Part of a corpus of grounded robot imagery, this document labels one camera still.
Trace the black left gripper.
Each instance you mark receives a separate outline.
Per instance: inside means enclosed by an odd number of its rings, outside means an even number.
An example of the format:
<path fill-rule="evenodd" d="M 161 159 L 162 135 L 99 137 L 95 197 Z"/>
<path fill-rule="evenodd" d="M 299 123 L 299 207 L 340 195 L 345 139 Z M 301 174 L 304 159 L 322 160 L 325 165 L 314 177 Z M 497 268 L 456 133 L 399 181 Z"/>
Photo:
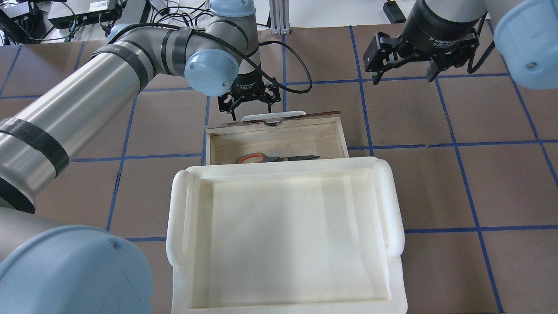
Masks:
<path fill-rule="evenodd" d="M 236 108 L 250 101 L 266 103 L 268 113 L 272 113 L 272 106 L 280 101 L 279 88 L 270 82 L 265 83 L 259 74 L 239 74 L 231 89 L 218 97 L 219 111 L 229 113 L 233 121 L 237 121 Z"/>

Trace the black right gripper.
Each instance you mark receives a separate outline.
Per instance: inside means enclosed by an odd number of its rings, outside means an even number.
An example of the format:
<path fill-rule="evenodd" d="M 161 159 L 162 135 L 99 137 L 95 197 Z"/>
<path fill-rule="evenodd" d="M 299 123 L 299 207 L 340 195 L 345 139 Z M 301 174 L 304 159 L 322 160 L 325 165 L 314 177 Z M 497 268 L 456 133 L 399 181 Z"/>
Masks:
<path fill-rule="evenodd" d="M 475 29 L 462 38 L 441 40 L 423 31 L 404 31 L 396 38 L 379 32 L 372 38 L 363 54 L 364 70 L 371 73 L 374 85 L 379 84 L 385 72 L 409 62 L 431 60 L 426 79 L 433 82 L 450 67 L 460 68 L 473 57 L 480 45 Z"/>

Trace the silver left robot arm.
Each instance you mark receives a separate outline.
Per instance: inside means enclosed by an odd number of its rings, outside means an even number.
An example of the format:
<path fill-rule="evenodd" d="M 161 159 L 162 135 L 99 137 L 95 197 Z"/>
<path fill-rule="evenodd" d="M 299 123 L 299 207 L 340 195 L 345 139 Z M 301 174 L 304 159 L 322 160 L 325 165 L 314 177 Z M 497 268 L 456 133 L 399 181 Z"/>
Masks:
<path fill-rule="evenodd" d="M 259 49 L 252 0 L 212 0 L 204 31 L 115 26 L 72 75 L 1 122 L 1 312 L 149 314 L 153 276 L 133 242 L 35 216 L 35 198 L 157 74 L 195 91 L 233 89 Z"/>

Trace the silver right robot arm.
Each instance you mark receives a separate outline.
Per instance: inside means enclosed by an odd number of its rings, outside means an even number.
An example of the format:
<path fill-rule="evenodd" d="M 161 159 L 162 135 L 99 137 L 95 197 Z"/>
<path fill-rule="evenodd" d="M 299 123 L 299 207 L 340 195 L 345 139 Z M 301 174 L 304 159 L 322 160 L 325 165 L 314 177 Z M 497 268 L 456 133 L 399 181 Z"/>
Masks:
<path fill-rule="evenodd" d="M 497 49 L 517 84 L 556 89 L 557 29 L 555 0 L 417 0 L 397 37 L 375 34 L 364 70 L 378 84 L 389 70 L 428 61 L 431 82 L 451 67 L 473 74 Z"/>

